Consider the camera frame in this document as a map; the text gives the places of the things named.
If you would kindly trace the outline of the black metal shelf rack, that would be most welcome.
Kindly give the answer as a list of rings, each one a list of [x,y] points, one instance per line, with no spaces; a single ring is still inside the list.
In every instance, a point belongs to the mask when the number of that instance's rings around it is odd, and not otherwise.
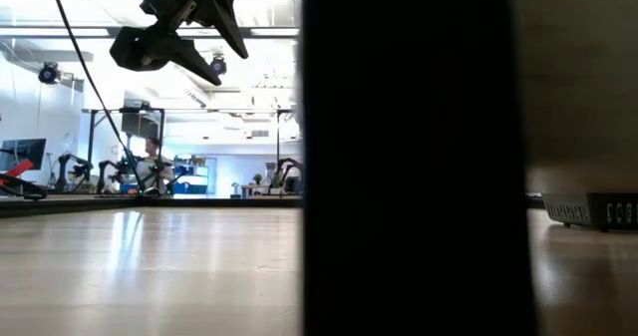
[[[638,336],[638,0],[303,0],[300,336]]]

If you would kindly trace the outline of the person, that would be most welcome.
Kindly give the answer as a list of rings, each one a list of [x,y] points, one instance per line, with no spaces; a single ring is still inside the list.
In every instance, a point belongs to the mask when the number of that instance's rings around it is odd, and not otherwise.
[[[160,140],[146,138],[147,156],[137,162],[136,171],[142,182],[142,191],[154,189],[160,194],[168,194],[168,184],[173,180],[172,162],[160,155]]]

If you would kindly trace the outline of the blue storage rack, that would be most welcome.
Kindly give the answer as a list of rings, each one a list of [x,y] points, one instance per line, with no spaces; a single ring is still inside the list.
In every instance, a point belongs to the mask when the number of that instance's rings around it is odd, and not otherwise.
[[[175,158],[173,192],[175,194],[207,194],[208,166],[201,158]]]

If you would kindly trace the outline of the black computer monitor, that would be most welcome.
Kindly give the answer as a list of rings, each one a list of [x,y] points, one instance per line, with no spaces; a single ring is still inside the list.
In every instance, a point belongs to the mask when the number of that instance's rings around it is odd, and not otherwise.
[[[45,139],[5,140],[0,143],[0,171],[29,161],[31,170],[40,170],[45,154]]]

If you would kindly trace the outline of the black plastic basket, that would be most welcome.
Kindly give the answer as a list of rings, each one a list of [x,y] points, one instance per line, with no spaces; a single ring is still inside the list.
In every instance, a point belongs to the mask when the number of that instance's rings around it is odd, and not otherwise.
[[[551,220],[602,231],[638,230],[638,192],[543,193]]]

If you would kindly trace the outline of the black overhead frame bar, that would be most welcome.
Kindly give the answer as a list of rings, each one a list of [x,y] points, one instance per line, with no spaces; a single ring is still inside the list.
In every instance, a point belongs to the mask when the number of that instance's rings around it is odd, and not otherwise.
[[[114,39],[121,27],[73,27],[72,33],[80,39]],[[244,39],[294,39],[299,29],[294,27],[241,27],[240,35]],[[179,28],[180,37],[192,39],[221,39],[219,31],[212,28]],[[64,26],[0,26],[0,38],[24,39],[65,39],[69,34]]]

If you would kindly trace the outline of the black background rig frame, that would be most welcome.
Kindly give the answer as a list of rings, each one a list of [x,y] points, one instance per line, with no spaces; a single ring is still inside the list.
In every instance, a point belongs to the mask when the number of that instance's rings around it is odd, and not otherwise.
[[[87,162],[98,174],[95,193],[169,192],[165,173],[172,166],[162,156],[164,109],[142,106],[84,112],[89,115]]]
[[[284,176],[289,166],[303,161],[303,133],[297,111],[278,110],[275,116],[275,127],[276,174]]]

